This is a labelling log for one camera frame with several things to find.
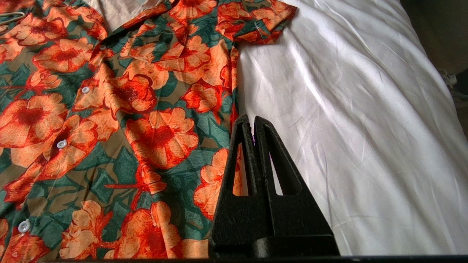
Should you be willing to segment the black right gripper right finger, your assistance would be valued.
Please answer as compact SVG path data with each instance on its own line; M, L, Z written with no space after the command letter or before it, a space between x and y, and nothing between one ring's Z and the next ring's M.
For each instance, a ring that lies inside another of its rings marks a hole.
M339 256L331 227L273 124L254 122L271 227L253 243L256 256Z

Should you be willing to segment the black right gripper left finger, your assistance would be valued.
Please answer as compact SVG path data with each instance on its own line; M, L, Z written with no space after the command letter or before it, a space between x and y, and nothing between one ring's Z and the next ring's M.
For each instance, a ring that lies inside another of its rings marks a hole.
M244 157L248 195L234 195L238 148ZM256 256L255 243L269 233L264 176L247 115L235 122L208 242L209 256Z

